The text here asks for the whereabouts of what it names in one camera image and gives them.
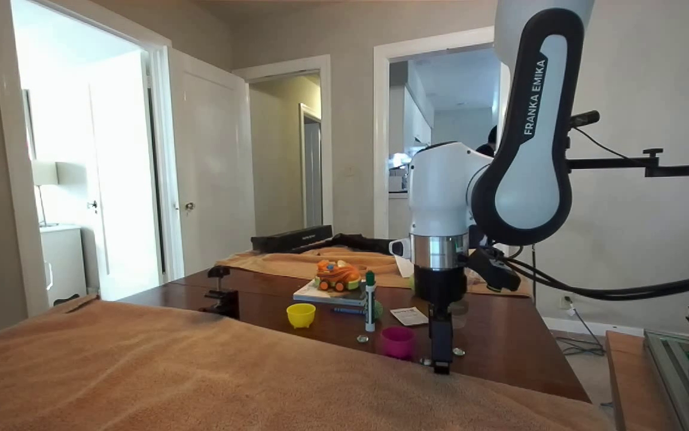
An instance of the white cabinet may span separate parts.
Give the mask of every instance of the white cabinet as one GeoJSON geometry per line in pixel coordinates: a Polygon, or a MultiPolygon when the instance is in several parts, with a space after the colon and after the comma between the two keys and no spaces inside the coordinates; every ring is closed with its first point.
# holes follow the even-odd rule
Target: white cabinet
{"type": "Polygon", "coordinates": [[[41,228],[41,252],[45,266],[47,305],[66,299],[72,296],[86,296],[80,228],[77,225],[50,225],[41,228]]]}

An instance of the brown tabletop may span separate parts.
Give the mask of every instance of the brown tabletop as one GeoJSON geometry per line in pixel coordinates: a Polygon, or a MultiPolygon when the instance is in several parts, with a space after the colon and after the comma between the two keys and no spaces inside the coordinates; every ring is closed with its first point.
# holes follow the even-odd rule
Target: brown tabletop
{"type": "MultiPolygon", "coordinates": [[[[310,329],[292,330],[285,307],[292,303],[294,291],[299,291],[303,284],[306,281],[299,279],[278,279],[248,270],[231,270],[226,279],[221,279],[221,287],[239,291],[239,318],[245,323],[374,353],[374,336],[366,345],[355,342],[355,336],[364,334],[364,317],[336,315],[327,307],[318,307],[315,323],[310,329]]],[[[196,273],[142,296],[134,296],[123,303],[202,309],[212,307],[212,299],[202,296],[215,285],[217,281],[205,279],[205,273],[196,273]]],[[[382,309],[414,305],[426,312],[426,303],[415,299],[412,291],[378,291],[374,298],[382,309]]],[[[530,299],[465,296],[463,305],[463,312],[455,312],[451,317],[455,345],[465,349],[465,358],[451,361],[455,373],[587,400],[530,299]]],[[[389,327],[398,323],[384,312],[378,329],[389,327]]],[[[427,355],[427,329],[421,327],[412,330],[415,340],[415,358],[421,359],[427,355]]]]}

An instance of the pink cup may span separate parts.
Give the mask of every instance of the pink cup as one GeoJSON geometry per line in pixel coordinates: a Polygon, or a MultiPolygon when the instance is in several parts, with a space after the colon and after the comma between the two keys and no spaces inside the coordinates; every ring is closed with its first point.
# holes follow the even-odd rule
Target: pink cup
{"type": "Polygon", "coordinates": [[[379,353],[397,359],[414,358],[414,334],[401,327],[382,329],[378,336],[379,353]]]}

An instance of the white door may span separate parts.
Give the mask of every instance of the white door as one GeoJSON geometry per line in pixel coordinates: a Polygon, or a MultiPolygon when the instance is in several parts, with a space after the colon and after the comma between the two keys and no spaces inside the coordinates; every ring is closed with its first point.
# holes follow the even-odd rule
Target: white door
{"type": "Polygon", "coordinates": [[[160,285],[150,118],[140,54],[89,74],[95,173],[95,245],[103,299],[160,285]]]}
{"type": "Polygon", "coordinates": [[[177,51],[170,54],[170,74],[181,228],[175,270],[189,276],[251,250],[248,87],[177,51]]]}

